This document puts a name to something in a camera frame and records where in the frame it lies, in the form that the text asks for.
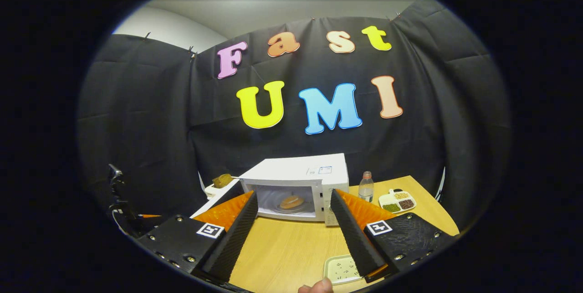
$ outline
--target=blue letter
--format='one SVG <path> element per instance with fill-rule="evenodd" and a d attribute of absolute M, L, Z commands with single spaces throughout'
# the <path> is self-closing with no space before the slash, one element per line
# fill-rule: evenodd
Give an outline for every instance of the blue letter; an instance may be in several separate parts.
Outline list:
<path fill-rule="evenodd" d="M 331 103 L 327 101 L 318 88 L 300 91 L 300 98 L 306 103 L 306 111 L 308 112 L 306 133 L 313 135 L 324 131 L 324 126 L 320 124 L 318 116 L 322 118 L 330 130 L 333 130 L 338 120 L 338 113 L 341 116 L 338 127 L 341 129 L 360 127 L 363 121 L 356 114 L 354 90 L 356 90 L 356 86 L 352 83 L 337 85 Z"/>

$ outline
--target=colorful letter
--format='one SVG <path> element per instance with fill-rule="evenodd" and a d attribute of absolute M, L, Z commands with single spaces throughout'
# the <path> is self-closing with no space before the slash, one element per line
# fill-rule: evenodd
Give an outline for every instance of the colorful letter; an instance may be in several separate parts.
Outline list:
<path fill-rule="evenodd" d="M 381 36 L 386 36 L 387 33 L 383 30 L 377 29 L 374 25 L 367 27 L 366 29 L 362 30 L 362 33 L 368 36 L 370 40 L 370 44 L 373 45 L 374 48 L 378 50 L 390 50 L 391 44 L 389 42 L 384 42 Z"/>
<path fill-rule="evenodd" d="M 350 41 L 350 34 L 345 31 L 330 31 L 326 35 L 331 44 L 330 49 L 336 53 L 353 52 L 356 49 L 354 42 Z"/>
<path fill-rule="evenodd" d="M 241 100 L 241 114 L 246 125 L 254 129 L 273 127 L 283 118 L 283 99 L 281 88 L 283 81 L 272 81 L 264 85 L 263 89 L 269 91 L 271 98 L 271 113 L 268 116 L 260 116 L 257 112 L 256 94 L 257 87 L 248 87 L 237 91 L 237 98 Z"/>
<path fill-rule="evenodd" d="M 235 63 L 236 65 L 239 65 L 239 63 L 241 63 L 240 51 L 246 49 L 247 43 L 245 41 L 242 41 L 236 45 L 229 46 L 217 52 L 220 61 L 219 79 L 223 79 L 224 77 L 230 77 L 231 75 L 237 73 L 237 69 L 233 67 L 233 63 Z"/>
<path fill-rule="evenodd" d="M 300 91 L 300 98 L 306 103 L 306 111 L 308 113 L 306 133 L 313 135 L 324 131 L 324 126 L 320 124 L 318 116 L 322 118 L 330 130 L 333 130 L 336 126 L 338 113 L 341 116 L 338 127 L 341 127 L 341 129 L 359 127 L 363 121 L 360 120 L 356 113 L 354 90 L 356 90 L 356 86 L 352 83 L 337 85 L 331 103 L 327 101 L 318 88 Z"/>
<path fill-rule="evenodd" d="M 277 57 L 286 52 L 294 52 L 300 48 L 300 43 L 296 41 L 296 37 L 291 32 L 278 33 L 269 38 L 267 43 L 270 45 L 267 49 L 267 54 L 271 57 Z"/>
<path fill-rule="evenodd" d="M 395 78 L 385 75 L 375 77 L 370 82 L 377 86 L 378 93 L 381 95 L 381 104 L 383 105 L 383 110 L 381 111 L 382 118 L 392 118 L 403 114 L 403 109 L 397 104 L 397 97 L 395 96 L 395 90 L 393 90 Z"/>

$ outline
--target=orange letter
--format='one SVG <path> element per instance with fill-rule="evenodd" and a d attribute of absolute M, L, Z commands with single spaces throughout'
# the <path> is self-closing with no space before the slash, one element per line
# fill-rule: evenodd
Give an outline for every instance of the orange letter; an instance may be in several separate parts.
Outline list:
<path fill-rule="evenodd" d="M 294 52 L 300 48 L 300 43 L 296 41 L 296 37 L 291 32 L 278 33 L 269 38 L 267 41 L 270 44 L 267 54 L 271 57 L 277 57 L 286 52 Z"/>
<path fill-rule="evenodd" d="M 330 49 L 336 53 L 353 52 L 356 49 L 354 42 L 350 41 L 350 34 L 345 31 L 330 31 L 326 35 L 331 44 Z"/>
<path fill-rule="evenodd" d="M 397 104 L 397 97 L 395 90 L 393 90 L 393 82 L 395 78 L 388 75 L 382 77 L 375 77 L 370 82 L 377 86 L 378 93 L 381 95 L 381 104 L 383 110 L 381 111 L 382 118 L 392 118 L 403 114 L 403 109 Z"/>
<path fill-rule="evenodd" d="M 374 25 L 367 27 L 362 30 L 362 33 L 368 36 L 370 44 L 378 50 L 390 50 L 391 44 L 389 42 L 384 42 L 382 36 L 386 36 L 387 33 L 383 30 L 377 29 Z"/>

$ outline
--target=microwave window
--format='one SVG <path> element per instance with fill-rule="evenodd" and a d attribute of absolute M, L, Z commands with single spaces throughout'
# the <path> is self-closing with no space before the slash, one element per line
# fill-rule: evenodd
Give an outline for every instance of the microwave window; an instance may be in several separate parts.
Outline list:
<path fill-rule="evenodd" d="M 315 218 L 314 195 L 310 186 L 247 185 L 257 193 L 259 212 L 275 216 Z"/>

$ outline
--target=white wall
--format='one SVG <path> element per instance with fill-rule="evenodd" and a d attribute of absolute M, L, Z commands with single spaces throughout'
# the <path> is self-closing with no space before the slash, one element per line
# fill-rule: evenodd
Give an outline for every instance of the white wall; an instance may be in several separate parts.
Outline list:
<path fill-rule="evenodd" d="M 206 26 L 171 11 L 142 7 L 130 15 L 113 34 L 129 34 L 163 41 L 184 49 L 194 46 L 192 51 L 202 52 L 224 42 L 221 36 Z"/>

